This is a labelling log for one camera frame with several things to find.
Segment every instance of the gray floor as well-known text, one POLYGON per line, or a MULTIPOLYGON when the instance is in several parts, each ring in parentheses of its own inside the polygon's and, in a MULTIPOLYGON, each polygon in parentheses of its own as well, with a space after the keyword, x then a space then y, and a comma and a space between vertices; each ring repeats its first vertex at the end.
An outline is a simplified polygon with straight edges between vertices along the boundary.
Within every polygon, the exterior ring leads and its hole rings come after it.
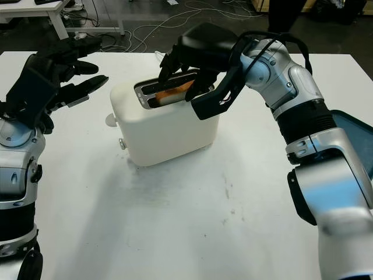
MULTIPOLYGON (((166 0, 118 0, 119 9, 115 6, 117 0, 95 0, 100 26, 112 26, 116 24, 117 14, 120 14, 127 30, 133 31, 141 25, 158 25, 170 16, 191 10, 189 6, 199 8, 211 8, 208 4, 217 9, 227 10, 232 13, 249 15, 241 8, 222 4, 222 0, 208 0, 202 2, 179 0, 179 5, 171 6, 166 0)), ((92 5, 92 0, 83 0, 89 17, 96 18, 96 13, 92 5)), ((253 10, 250 5, 244 5, 246 9, 253 10)), ((184 23, 188 16, 193 13, 185 13, 179 17, 169 20, 168 26, 177 26, 184 23)), ((146 41, 147 52, 167 51, 176 42, 179 34, 188 30, 193 25, 201 22, 212 22, 231 29, 237 34, 246 30, 266 30, 268 26, 267 15, 258 16, 252 12, 252 16, 246 20, 236 20, 224 17, 221 13, 213 10, 203 10, 198 15, 188 19, 186 24, 177 28, 159 28, 146 41)), ((66 20, 67 26, 79 25, 77 21, 66 20)), ((154 27, 143 27, 136 31, 136 35, 144 38, 154 27)), ((373 17, 361 16, 356 22, 349 26, 340 25, 335 22, 318 23, 302 15, 293 26, 292 32, 309 46, 311 53, 331 53, 331 54, 351 54, 365 72, 373 79, 373 17)), ((128 35, 121 37, 111 33, 117 39, 117 44, 128 45, 128 35)), ((114 42, 110 37, 103 37, 104 45, 114 42)), ((58 40, 53 27, 46 18, 30 18, 29 22, 22 20, 14 29, 0 31, 0 52, 3 51, 29 51, 40 50, 48 47, 58 40)), ((132 38, 132 49, 139 42, 132 38)), ((294 46, 288 46, 290 52, 297 52, 294 46)), ((136 51, 144 51, 144 45, 136 51)))

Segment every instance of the black cable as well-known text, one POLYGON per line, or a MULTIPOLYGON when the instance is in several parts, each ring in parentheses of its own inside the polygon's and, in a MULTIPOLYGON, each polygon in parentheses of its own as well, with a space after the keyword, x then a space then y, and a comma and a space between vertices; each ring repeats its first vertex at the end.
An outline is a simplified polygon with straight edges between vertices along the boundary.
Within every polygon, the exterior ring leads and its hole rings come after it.
POLYGON ((254 58, 254 60, 250 63, 249 67, 246 69, 245 73, 244 73, 244 77, 247 76, 247 73, 250 71, 250 69, 254 66, 254 64, 258 61, 258 59, 260 59, 261 55, 276 41, 276 40, 283 40, 283 41, 288 41, 288 42, 291 42, 291 43, 295 43, 296 45, 298 45, 298 48, 300 49, 303 57, 304 57, 304 60, 305 60, 305 68, 312 74, 312 66, 311 66, 311 63, 309 61, 309 51, 308 51, 308 47, 307 45, 299 40, 298 38, 295 38, 294 36, 292 36, 290 33, 272 33, 272 32, 267 32, 267 31, 247 31, 247 32, 243 32, 243 34, 241 34, 239 37, 238 37, 238 41, 242 40, 244 37, 247 37, 249 35, 261 35, 261 36, 267 36, 267 37, 270 37, 272 38, 272 40, 270 42, 267 43, 267 45, 265 45, 265 47, 260 51, 260 53, 254 58))
POLYGON ((267 45, 264 46, 263 49, 261 49, 260 53, 254 58, 254 60, 250 63, 249 67, 246 69, 244 73, 244 77, 247 76, 248 72, 251 70, 251 68, 254 66, 254 64, 260 59, 260 57, 264 54, 264 52, 272 45, 276 40, 278 40, 282 36, 282 33, 277 34, 270 42, 267 43, 267 45))
POLYGON ((88 12, 87 12, 87 10, 86 10, 86 7, 85 7, 84 4, 83 4, 83 0, 82 0, 82 5, 83 5, 83 11, 86 12, 86 20, 84 21, 84 24, 83 24, 83 25, 86 25, 86 23, 87 23, 87 19, 88 19, 88 12))
POLYGON ((92 4, 93 4, 93 7, 94 7, 94 10, 96 12, 96 18, 97 18, 97 25, 95 27, 99 27, 99 18, 98 18, 98 13, 97 13, 97 8, 96 8, 96 4, 94 3, 94 0, 92 0, 92 4))
POLYGON ((63 15, 67 16, 70 20, 80 20, 80 19, 87 19, 89 21, 92 22, 93 25, 95 25, 95 22, 96 19, 92 19, 92 18, 89 18, 89 17, 84 17, 84 16, 80 16, 80 15, 75 15, 73 13, 63 13, 61 12, 63 15))
POLYGON ((259 9, 260 12, 262 11, 263 4, 264 4, 264 0, 262 0, 261 8, 259 9))
MULTIPOLYGON (((88 34, 88 33, 86 33, 89 37, 93 37, 93 38, 96 38, 96 36, 93 36, 93 35, 91 35, 91 34, 88 34)), ((105 47, 102 47, 102 48, 107 48, 107 47, 111 47, 111 46, 113 46, 113 45, 116 45, 117 44, 117 39, 114 37, 114 36, 112 36, 112 35, 109 35, 109 34, 99 34, 99 35, 97 35, 97 37, 103 37, 103 36, 107 36, 107 37, 110 37, 110 38, 112 38, 113 40, 114 40, 114 42, 112 43, 112 44, 109 44, 109 45, 107 45, 107 46, 105 46, 105 47)))

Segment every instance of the black pants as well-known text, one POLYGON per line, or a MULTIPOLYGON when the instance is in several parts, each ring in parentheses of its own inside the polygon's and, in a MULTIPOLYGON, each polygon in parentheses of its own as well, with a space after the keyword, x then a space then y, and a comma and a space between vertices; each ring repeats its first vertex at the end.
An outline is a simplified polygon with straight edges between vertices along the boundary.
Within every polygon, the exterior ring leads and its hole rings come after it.
POLYGON ((269 32, 288 32, 298 18, 306 0, 270 0, 269 32))

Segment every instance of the table surface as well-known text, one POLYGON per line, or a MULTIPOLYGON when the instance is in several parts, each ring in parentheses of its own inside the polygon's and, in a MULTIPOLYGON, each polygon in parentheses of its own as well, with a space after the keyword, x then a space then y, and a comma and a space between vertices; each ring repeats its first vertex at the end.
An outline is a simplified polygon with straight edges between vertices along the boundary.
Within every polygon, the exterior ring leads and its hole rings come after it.
POLYGON ((32 11, 54 11, 57 10, 63 1, 51 2, 36 5, 34 0, 21 0, 18 3, 0 4, 1 12, 32 12, 32 11))
MULTIPOLYGON (((0 55, 1 100, 29 54, 0 55)), ((373 125, 373 82, 355 60, 310 59, 329 108, 373 125)), ((259 94, 242 91, 221 116, 213 145, 142 168, 105 118, 111 88, 157 76, 158 60, 122 53, 85 60, 110 81, 52 115, 36 209, 43 279, 320 279, 317 228, 295 212, 286 144, 259 94)))

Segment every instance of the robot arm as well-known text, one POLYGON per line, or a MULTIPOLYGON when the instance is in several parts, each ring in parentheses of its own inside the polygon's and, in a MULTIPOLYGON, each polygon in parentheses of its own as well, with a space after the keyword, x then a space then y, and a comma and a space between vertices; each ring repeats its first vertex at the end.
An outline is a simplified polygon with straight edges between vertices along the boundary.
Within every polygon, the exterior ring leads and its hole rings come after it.
POLYGON ((43 257, 34 223, 38 158, 44 134, 54 128, 50 114, 87 100, 108 80, 101 75, 77 86, 60 87, 74 75, 97 73, 78 58, 100 49, 101 40, 68 38, 48 51, 31 55, 9 93, 0 102, 0 270, 2 279, 39 280, 43 257))
POLYGON ((288 34, 268 35, 274 38, 238 38, 212 24, 201 24, 181 36, 165 56, 159 81, 179 68, 199 68, 202 79, 196 79, 197 85, 186 96, 189 100, 197 96, 191 103, 201 120, 226 111, 244 85, 261 94, 287 143, 289 161, 297 165, 288 174, 297 213, 318 226, 322 279, 373 274, 370 178, 324 103, 305 45, 288 34), (292 61, 276 40, 287 38, 300 44, 308 69, 292 61), (227 74, 216 90, 200 95, 219 72, 227 74), (206 73, 213 78, 204 80, 206 73))

